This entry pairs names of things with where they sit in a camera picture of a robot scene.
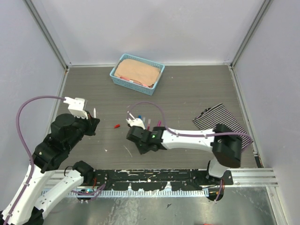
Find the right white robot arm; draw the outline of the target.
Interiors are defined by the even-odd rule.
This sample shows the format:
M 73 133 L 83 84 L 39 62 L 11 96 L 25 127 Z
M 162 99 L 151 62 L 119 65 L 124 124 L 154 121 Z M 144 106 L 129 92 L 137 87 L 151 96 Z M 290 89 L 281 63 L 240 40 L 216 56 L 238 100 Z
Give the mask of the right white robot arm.
M 218 184 L 229 168 L 240 168 L 242 139 L 227 126 L 217 124 L 208 130 L 176 130 L 166 127 L 154 127 L 152 131 L 137 125 L 131 125 L 126 139 L 133 142 L 139 153 L 171 149 L 194 149 L 211 152 L 213 159 L 208 162 L 206 179 Z

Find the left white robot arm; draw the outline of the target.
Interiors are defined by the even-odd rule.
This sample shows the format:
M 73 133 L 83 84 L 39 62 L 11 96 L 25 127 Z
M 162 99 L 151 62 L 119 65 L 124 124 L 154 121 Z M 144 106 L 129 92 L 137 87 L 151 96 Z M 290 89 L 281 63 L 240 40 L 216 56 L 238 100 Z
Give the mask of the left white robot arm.
M 70 151 L 86 136 L 95 135 L 100 119 L 77 118 L 64 113 L 51 124 L 51 132 L 35 148 L 33 164 L 29 165 L 24 183 L 11 203 L 0 213 L 2 225 L 41 225 L 51 210 L 79 185 L 94 181 L 93 168 L 76 162 L 72 170 L 47 193 L 42 194 L 48 180 L 55 174 Z

